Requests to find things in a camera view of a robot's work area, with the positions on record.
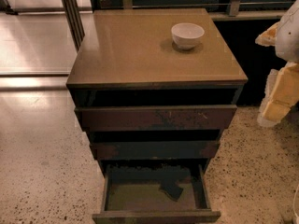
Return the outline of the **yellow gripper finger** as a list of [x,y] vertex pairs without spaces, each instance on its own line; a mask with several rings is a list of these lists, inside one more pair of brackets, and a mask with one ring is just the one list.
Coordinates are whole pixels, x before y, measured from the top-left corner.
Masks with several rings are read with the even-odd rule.
[[276,44],[277,29],[278,23],[276,22],[266,31],[258,35],[255,39],[255,43],[264,47],[274,46]]
[[288,62],[279,71],[272,69],[261,103],[261,123],[280,123],[299,102],[299,64]]

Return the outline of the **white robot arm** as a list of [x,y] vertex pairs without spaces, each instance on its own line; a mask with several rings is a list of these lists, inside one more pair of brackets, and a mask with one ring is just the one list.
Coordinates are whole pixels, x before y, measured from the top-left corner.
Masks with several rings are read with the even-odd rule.
[[279,71],[270,71],[259,108],[258,123],[262,127],[273,127],[299,102],[299,0],[279,22],[258,35],[255,43],[273,46],[276,55],[287,62]]

